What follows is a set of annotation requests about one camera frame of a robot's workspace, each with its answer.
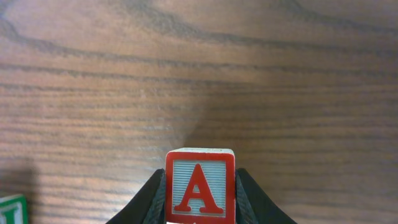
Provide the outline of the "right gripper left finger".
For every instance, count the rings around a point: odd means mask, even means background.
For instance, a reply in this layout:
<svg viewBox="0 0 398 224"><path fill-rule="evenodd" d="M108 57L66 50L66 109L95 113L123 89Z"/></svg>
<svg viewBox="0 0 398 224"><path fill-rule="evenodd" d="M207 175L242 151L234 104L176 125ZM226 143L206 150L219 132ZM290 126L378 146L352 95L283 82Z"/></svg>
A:
<svg viewBox="0 0 398 224"><path fill-rule="evenodd" d="M152 200L164 175L163 169L157 169L141 187L130 202L106 224L141 224L152 205Z"/></svg>

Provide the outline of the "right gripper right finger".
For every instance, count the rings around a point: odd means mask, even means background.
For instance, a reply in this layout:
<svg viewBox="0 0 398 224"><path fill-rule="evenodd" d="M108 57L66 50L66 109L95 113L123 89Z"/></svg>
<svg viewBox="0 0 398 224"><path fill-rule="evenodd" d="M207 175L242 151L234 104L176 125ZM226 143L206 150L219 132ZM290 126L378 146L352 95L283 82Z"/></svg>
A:
<svg viewBox="0 0 398 224"><path fill-rule="evenodd" d="M297 224L261 189L246 169L236 170L237 224Z"/></svg>

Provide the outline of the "red letter A block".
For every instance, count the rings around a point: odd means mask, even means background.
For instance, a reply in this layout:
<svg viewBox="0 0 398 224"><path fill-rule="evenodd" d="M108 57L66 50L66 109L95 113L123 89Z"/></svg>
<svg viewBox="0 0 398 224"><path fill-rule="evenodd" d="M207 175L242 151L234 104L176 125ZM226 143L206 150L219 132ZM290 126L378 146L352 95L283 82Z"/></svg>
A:
<svg viewBox="0 0 398 224"><path fill-rule="evenodd" d="M235 156L230 149L184 147L165 158L169 223L236 223Z"/></svg>

